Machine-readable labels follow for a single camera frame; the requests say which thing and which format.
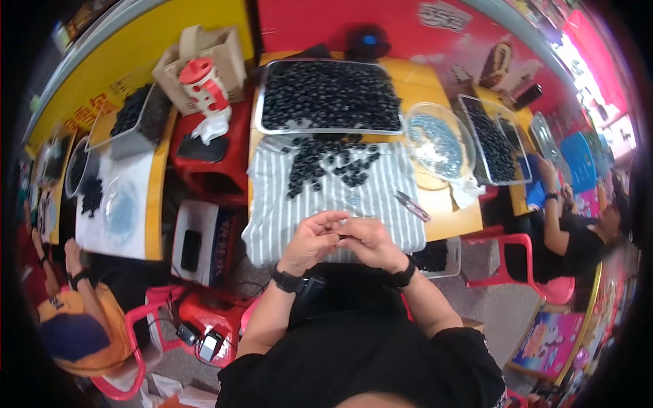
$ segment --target red and white cup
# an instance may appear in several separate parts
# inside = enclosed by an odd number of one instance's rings
[[[195,103],[195,106],[207,118],[226,115],[231,117],[231,106],[225,86],[222,84],[208,57],[192,59],[179,73],[179,82],[183,90]]]

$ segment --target human hand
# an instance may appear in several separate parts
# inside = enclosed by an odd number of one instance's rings
[[[556,170],[556,167],[553,165],[551,160],[546,160],[544,157],[538,154],[537,167],[547,192],[555,190],[558,171]]]
[[[322,211],[304,218],[286,247],[277,270],[301,276],[325,255],[335,252],[340,237],[334,233],[334,228],[348,217],[346,211]]]
[[[569,184],[564,183],[562,189],[560,190],[560,196],[562,197],[564,204],[568,206],[573,205],[573,190]]]
[[[80,246],[77,245],[74,238],[71,238],[66,242],[64,250],[66,252],[66,270],[69,274],[75,277],[84,270],[80,259]]]
[[[408,257],[392,242],[392,238],[379,219],[349,218],[344,225],[336,228],[340,235],[348,235],[338,242],[338,247],[346,247],[367,266],[382,268],[395,274],[408,267]]]
[[[39,230],[36,228],[32,228],[32,242],[34,243],[34,248],[37,250],[37,255],[39,258],[45,256],[45,252],[43,251],[43,242],[41,241]]]

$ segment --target red shirt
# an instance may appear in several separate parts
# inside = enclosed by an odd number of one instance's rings
[[[37,249],[34,248],[31,234],[27,233],[25,225],[18,227],[16,239],[18,240],[18,250],[22,252],[21,271],[24,273],[27,267],[32,269],[27,277],[23,277],[23,286],[25,287],[27,301],[36,308],[41,302],[49,298],[48,292],[45,289],[45,281],[48,276],[45,273],[45,269],[43,269],[43,265],[40,263],[39,254],[37,253]],[[52,265],[52,270],[59,284],[61,284],[62,279],[61,274],[58,273],[60,272],[58,265]]]

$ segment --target red wall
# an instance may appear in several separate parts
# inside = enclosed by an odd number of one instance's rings
[[[543,96],[530,106],[533,112],[548,113],[561,101],[575,99],[575,90],[565,89],[523,42],[485,14],[457,0],[259,0],[259,16],[266,52],[303,50],[320,42],[330,50],[344,50],[350,27],[378,24],[392,44],[389,56],[431,65],[445,90],[450,88],[447,82],[452,76],[447,73],[452,65],[462,67],[478,81],[490,49],[504,40],[512,44],[508,75],[515,75],[525,66],[541,65],[534,79],[542,87]],[[458,25],[447,28],[443,22]]]

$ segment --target yellow wall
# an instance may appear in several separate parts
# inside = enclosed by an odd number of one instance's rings
[[[253,57],[244,0],[170,0],[122,27],[75,68],[41,114],[27,151],[36,152],[57,122],[73,120],[90,129],[98,113],[97,97],[107,94],[110,84],[157,60],[179,41],[184,28],[196,24],[205,29],[237,25],[243,57]]]

